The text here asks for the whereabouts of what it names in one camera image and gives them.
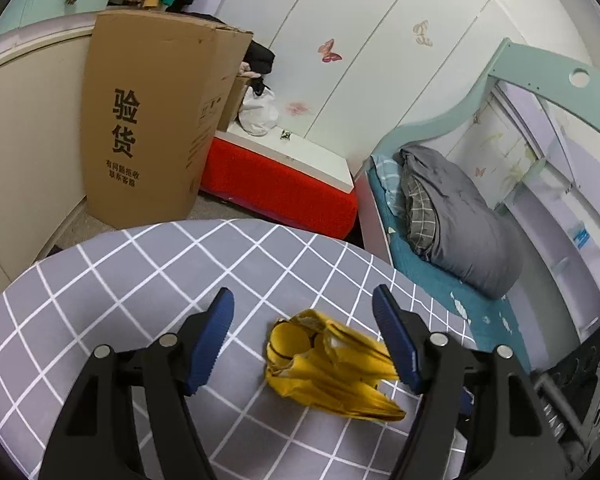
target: white wall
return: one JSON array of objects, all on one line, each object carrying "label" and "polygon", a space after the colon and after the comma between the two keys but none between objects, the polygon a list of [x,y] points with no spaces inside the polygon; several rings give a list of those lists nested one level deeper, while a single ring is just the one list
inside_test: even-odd
[{"label": "white wall", "polygon": [[504,37],[589,61],[559,0],[222,0],[217,15],[276,54],[280,126],[353,173],[396,125],[455,105]]}]

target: gray tablecloth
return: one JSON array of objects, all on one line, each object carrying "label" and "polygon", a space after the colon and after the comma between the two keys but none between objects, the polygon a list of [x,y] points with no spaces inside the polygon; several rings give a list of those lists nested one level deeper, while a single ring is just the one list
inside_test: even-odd
[{"label": "gray tablecloth", "polygon": [[[144,347],[235,295],[230,338],[207,386],[189,399],[220,480],[387,479],[418,409],[400,383],[381,390],[407,413],[392,424],[346,420],[278,397],[263,380],[267,331],[309,307],[378,336],[371,292],[387,284],[433,331],[475,344],[389,265],[331,238],[257,220],[189,221],[112,232],[35,264],[0,297],[0,441],[36,478],[62,402],[97,345]],[[134,392],[147,476],[161,478],[142,390]],[[464,458],[456,437],[447,478]]]}]

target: blue bed sheet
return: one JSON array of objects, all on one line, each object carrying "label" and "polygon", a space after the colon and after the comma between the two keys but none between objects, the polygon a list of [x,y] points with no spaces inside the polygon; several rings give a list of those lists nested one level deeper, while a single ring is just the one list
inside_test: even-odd
[{"label": "blue bed sheet", "polygon": [[529,357],[509,300],[506,297],[490,300],[452,274],[421,260],[398,235],[402,229],[389,211],[384,189],[373,165],[367,171],[367,176],[384,232],[388,232],[389,228],[396,231],[390,236],[389,243],[394,267],[449,312],[469,319],[478,350],[490,352],[497,345],[505,344],[513,349],[523,368],[530,371]]}]

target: pink butterfly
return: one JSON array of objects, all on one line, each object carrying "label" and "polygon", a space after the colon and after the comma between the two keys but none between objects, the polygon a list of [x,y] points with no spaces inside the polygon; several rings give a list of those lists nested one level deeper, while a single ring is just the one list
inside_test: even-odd
[{"label": "pink butterfly", "polygon": [[307,108],[304,104],[299,102],[289,103],[286,106],[286,112],[291,116],[304,115],[308,111],[309,108]]},{"label": "pink butterfly", "polygon": [[333,48],[333,41],[333,38],[331,38],[329,41],[327,41],[327,43],[325,43],[318,49],[318,52],[322,54],[323,63],[330,63],[331,61],[342,60],[342,56],[340,54],[336,54],[335,52],[331,51],[331,49]]}]

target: bed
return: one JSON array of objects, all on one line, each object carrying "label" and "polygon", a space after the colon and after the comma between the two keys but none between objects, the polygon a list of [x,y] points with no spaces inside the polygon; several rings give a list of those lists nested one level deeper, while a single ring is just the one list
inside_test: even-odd
[{"label": "bed", "polygon": [[449,312],[469,320],[479,350],[491,351],[499,344],[506,344],[516,353],[525,370],[529,371],[526,347],[509,300],[490,300],[455,276],[421,260],[399,236],[397,219],[384,199],[384,189],[373,164],[369,165],[366,177],[384,232],[388,233],[393,266]]},{"label": "bed", "polygon": [[[587,76],[584,86],[576,84],[573,77],[583,73]],[[600,326],[600,250],[594,240],[587,242],[585,249],[574,242],[569,234],[570,222],[578,218],[568,200],[579,195],[599,215],[600,206],[598,197],[587,188],[590,168],[584,174],[582,170],[576,172],[584,155],[580,156],[580,149],[565,138],[552,107],[557,105],[570,112],[600,133],[600,72],[573,59],[505,40],[458,105],[432,120],[398,126],[382,138],[372,156],[391,157],[408,142],[426,144],[452,136],[494,96],[506,103],[510,118],[526,136],[537,160],[525,168],[520,181],[497,206],[510,212],[538,250],[564,297],[578,337],[585,340]],[[545,165],[564,178],[562,197],[560,193],[557,198],[543,193],[545,182],[538,175]],[[421,260],[400,236],[397,219],[389,210],[371,160],[356,178],[356,193],[367,250],[393,264],[448,311],[468,319],[480,350],[491,351],[497,344],[507,344],[526,369],[536,368],[527,348],[532,331],[520,326],[513,297],[490,300]]]}]

